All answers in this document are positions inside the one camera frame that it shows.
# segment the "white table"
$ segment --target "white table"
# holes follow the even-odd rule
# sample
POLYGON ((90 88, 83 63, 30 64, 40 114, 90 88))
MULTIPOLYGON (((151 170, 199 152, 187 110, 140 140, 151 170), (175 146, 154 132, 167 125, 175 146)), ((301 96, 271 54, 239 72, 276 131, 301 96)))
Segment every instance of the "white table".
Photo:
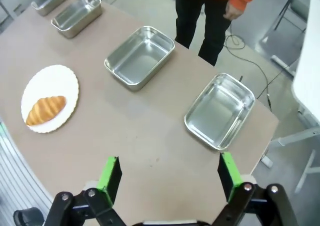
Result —
MULTIPOLYGON (((316 121, 317 126, 293 135, 272 140, 269 144, 269 149, 278 146, 287 146, 290 143, 320 135, 319 28, 320 0, 311 0, 303 49, 293 80, 292 93, 298 103, 308 112, 313 120, 316 121)), ((300 191, 308 174, 320 173, 320 167, 311 167, 315 154, 316 152, 313 150, 296 187, 296 193, 300 191)), ((262 162, 268 167, 272 166, 272 162, 266 156, 262 159, 262 162)))

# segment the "white plate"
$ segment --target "white plate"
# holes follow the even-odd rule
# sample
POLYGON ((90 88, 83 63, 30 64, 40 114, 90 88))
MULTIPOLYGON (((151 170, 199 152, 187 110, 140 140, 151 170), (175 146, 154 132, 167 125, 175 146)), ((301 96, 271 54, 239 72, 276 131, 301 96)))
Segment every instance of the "white plate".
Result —
POLYGON ((78 96, 79 84, 74 72, 62 65, 43 68, 32 77, 26 86, 21 100, 21 114, 26 122, 34 104, 43 97, 64 96, 65 107, 52 120, 43 124, 28 126, 32 131, 47 133, 62 126, 74 111, 78 96))

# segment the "black pants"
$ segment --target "black pants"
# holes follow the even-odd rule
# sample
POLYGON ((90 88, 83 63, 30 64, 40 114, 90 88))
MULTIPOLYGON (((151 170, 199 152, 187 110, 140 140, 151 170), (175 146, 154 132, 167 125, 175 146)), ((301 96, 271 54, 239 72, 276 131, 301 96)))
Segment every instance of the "black pants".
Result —
POLYGON ((197 20, 204 4, 205 34, 199 56, 215 65, 225 42, 225 33, 231 21, 225 19, 228 0, 175 0, 178 15, 175 40, 189 48, 195 35, 197 20))

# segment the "screw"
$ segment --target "screw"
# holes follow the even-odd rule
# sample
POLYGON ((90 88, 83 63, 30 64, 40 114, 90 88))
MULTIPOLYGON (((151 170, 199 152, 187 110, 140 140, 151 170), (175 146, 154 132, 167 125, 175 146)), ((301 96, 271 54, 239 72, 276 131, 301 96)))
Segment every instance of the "screw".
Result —
POLYGON ((245 184, 245 190, 246 191, 250 191, 251 189, 252 189, 251 184, 249 184, 249 183, 245 184))
POLYGON ((278 192, 278 187, 277 186, 272 186, 271 187, 271 192, 278 192))
POLYGON ((89 197, 93 197, 95 194, 96 194, 96 192, 93 191, 92 189, 88 193, 89 197))
POLYGON ((68 198, 69 198, 68 194, 65 193, 65 194, 62 195, 62 200, 63 201, 66 201, 68 198))

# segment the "black wire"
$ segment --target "black wire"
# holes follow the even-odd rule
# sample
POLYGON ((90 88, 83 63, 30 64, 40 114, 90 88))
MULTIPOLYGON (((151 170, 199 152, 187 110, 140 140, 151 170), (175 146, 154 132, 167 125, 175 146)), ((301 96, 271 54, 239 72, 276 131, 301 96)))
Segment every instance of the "black wire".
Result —
POLYGON ((283 71, 284 71, 284 69, 283 69, 282 71, 280 71, 280 72, 278 73, 278 75, 276 75, 276 77, 273 78, 273 79, 266 85, 266 87, 262 90, 262 92, 259 94, 259 96, 257 97, 257 99, 259 99, 259 97, 265 92, 266 88, 267 88, 278 76, 280 76, 280 74, 281 74, 283 71))
POLYGON ((271 101, 270 101, 270 98, 269 98, 269 97, 270 97, 270 96, 269 96, 269 84, 270 84, 270 82, 268 81, 268 78, 267 78, 265 72, 263 71, 263 69, 261 68, 261 66, 259 66, 257 63, 255 63, 255 62, 253 62, 253 61, 250 61, 250 60, 248 60, 248 59, 239 57, 239 56, 237 56, 237 55, 235 55, 234 53, 231 52, 231 50, 241 50, 241 49, 243 49, 243 48, 246 47, 246 43, 245 43, 245 41, 244 41, 243 38, 241 38, 240 36, 236 36, 236 35, 232 34, 232 25, 231 25, 231 24, 230 24, 230 35, 225 38, 225 44, 224 44, 224 46, 225 46, 225 48, 228 50, 228 52, 229 52, 231 55, 233 55, 234 57, 236 57, 236 58, 238 58, 238 59, 240 59, 240 60, 243 60, 243 61, 245 61, 245 62, 249 62, 249 63, 254 64, 254 65, 257 66, 257 67, 259 68, 259 70, 262 72, 262 74, 263 74, 263 76, 264 76, 264 78, 265 78, 265 82, 266 82, 266 87, 264 88, 263 92, 266 90, 267 101, 268 101, 268 104, 269 104, 269 107, 270 107, 270 111, 272 111, 271 101), (232 42, 233 42, 234 45, 239 46, 239 45, 240 45, 239 40, 243 43, 243 45, 242 45, 241 47, 238 47, 238 48, 229 47, 229 46, 227 45, 227 41, 228 41, 229 38, 232 39, 232 42))

